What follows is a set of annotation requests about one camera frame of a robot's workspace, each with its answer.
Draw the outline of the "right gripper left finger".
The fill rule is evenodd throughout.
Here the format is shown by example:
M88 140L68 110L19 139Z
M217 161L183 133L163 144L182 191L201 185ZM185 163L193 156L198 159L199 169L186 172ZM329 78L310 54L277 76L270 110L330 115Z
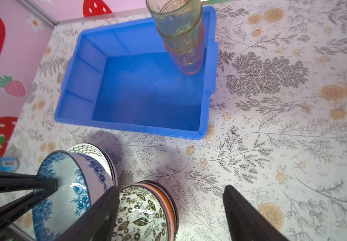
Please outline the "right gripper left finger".
M112 186L58 241L110 241L119 208L119 189Z

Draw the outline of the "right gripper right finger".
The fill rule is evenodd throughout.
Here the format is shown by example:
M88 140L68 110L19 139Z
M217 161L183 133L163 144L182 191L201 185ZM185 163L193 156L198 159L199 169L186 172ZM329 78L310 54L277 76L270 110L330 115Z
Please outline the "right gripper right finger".
M223 204L233 241L287 241L233 186L225 187Z

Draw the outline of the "blue patterned bowl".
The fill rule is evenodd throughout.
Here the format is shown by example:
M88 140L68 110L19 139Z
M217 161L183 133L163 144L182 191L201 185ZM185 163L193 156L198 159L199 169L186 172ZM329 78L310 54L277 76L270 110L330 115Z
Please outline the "blue patterned bowl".
M110 174L88 155L54 151L37 177L56 179L57 191L33 208L38 241L54 241L70 228L114 183Z

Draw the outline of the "white bowl with orange outside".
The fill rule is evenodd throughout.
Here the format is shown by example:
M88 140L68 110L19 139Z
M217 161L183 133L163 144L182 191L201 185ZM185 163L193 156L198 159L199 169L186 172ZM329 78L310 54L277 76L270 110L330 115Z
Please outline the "white bowl with orange outside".
M144 180L138 182L136 185L151 191L152 194L158 199L167 218L169 234L168 240L175 241L179 229L179 213L173 197L169 194L168 190L164 186L155 181Z

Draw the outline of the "pink transparent cup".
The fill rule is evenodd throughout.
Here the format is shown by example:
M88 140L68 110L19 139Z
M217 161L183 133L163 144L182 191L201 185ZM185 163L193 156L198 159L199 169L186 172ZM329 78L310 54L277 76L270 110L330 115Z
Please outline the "pink transparent cup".
M205 44L203 42L196 44L184 52L172 51L166 45L165 48L181 73L194 75L201 70L205 51Z

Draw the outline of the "yellow transparent cup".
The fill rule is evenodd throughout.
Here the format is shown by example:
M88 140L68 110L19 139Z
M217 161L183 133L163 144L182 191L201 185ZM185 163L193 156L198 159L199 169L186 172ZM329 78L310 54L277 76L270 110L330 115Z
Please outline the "yellow transparent cup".
M205 49L204 24L201 24L199 27L195 27L182 35L173 37L165 36L158 28L156 29L163 40L164 47L172 53L185 53L195 49Z

